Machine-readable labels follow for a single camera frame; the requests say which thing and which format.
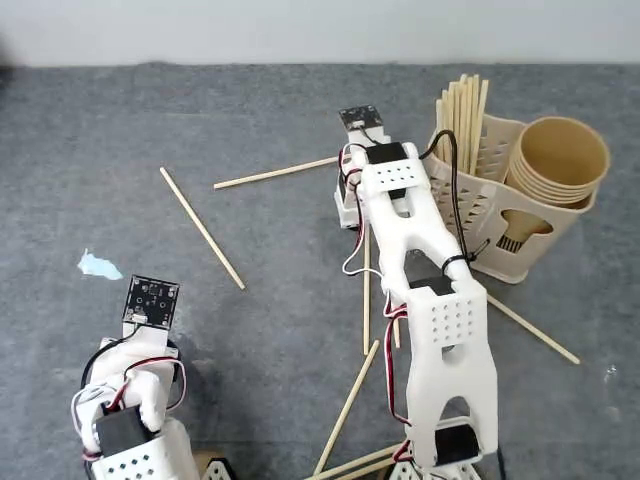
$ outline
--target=gray carpet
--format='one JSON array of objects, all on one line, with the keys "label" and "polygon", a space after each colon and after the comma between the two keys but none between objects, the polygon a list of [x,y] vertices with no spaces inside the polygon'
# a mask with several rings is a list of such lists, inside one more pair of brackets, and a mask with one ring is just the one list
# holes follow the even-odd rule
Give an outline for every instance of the gray carpet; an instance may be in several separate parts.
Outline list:
[{"label": "gray carpet", "polygon": [[[376,105],[393,138],[422,148],[432,99],[462,72],[491,79],[488,112],[577,117],[603,133],[613,155],[595,208],[523,284],[479,275],[584,362],[572,366],[489,307],[510,478],[635,478],[639,66],[159,64],[2,73],[0,477],[83,478],[68,404],[100,338],[118,335],[133,273],[182,285],[173,337],[190,384],[178,416],[194,447],[222,450],[241,479],[309,474],[363,361],[362,282],[340,273],[354,235],[337,225],[335,171],[216,193],[211,184],[335,154],[345,140],[336,111],[345,106]],[[76,264],[85,248],[125,279],[83,275]],[[377,289],[374,300],[377,312]],[[379,337],[381,317],[372,324]],[[383,371],[378,355],[330,465],[402,439],[387,414]],[[498,478],[495,456],[482,466]]]}]

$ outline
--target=stack of paper cups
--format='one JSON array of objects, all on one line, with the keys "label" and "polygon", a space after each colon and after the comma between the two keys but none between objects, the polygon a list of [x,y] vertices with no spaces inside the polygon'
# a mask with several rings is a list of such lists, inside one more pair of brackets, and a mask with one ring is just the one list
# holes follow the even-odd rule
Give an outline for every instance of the stack of paper cups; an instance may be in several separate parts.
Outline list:
[{"label": "stack of paper cups", "polygon": [[[609,149],[591,127],[571,118],[544,117],[522,130],[509,159],[506,184],[547,205],[582,208],[609,164]],[[504,217],[509,223],[505,235],[518,242],[552,231],[547,222],[526,212],[511,210]]]}]

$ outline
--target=paper cup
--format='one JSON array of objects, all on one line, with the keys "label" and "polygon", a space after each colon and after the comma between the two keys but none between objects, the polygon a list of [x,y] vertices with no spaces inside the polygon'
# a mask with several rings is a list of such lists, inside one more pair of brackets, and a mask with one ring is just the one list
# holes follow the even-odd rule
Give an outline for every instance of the paper cup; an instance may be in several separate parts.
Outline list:
[{"label": "paper cup", "polygon": [[507,185],[552,205],[587,198],[610,166],[609,150],[591,127],[544,117],[527,125],[513,149]]}]

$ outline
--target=3d printed robot arm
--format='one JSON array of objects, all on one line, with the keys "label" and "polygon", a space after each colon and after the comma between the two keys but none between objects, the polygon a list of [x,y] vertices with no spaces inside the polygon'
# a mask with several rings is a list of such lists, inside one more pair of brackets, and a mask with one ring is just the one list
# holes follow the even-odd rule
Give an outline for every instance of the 3d printed robot arm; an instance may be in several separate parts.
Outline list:
[{"label": "3d printed robot arm", "polygon": [[[85,368],[71,414],[90,478],[200,479],[184,426],[166,417],[187,386],[178,349],[168,340],[178,290],[175,283],[134,275],[122,338],[104,339]],[[174,382],[182,385],[182,393],[168,405]],[[221,462],[212,462],[203,478],[230,479],[232,474]]]},{"label": "3d printed robot arm", "polygon": [[[486,291],[440,216],[415,146],[390,142],[373,107],[340,113],[351,150],[350,159],[341,155],[334,195],[340,223],[370,223],[390,310],[408,318],[412,361],[405,430],[411,454],[427,469],[474,462],[498,445]],[[409,283],[404,263],[410,250],[422,251],[442,274]],[[469,416],[441,420],[456,397],[466,401]]]}]

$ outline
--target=beige plastic basket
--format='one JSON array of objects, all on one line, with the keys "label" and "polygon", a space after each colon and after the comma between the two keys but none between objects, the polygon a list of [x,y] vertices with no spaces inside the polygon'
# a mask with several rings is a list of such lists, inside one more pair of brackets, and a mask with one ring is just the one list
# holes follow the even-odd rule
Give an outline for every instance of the beige plastic basket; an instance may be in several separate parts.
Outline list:
[{"label": "beige plastic basket", "polygon": [[[488,239],[487,248],[471,266],[507,283],[519,283],[529,269],[584,212],[594,192],[563,208],[538,202],[505,185],[509,156],[522,122],[484,115],[477,176],[458,175],[460,217],[469,251]],[[451,167],[431,155],[425,159],[431,191],[447,228],[455,235],[451,204]]]}]

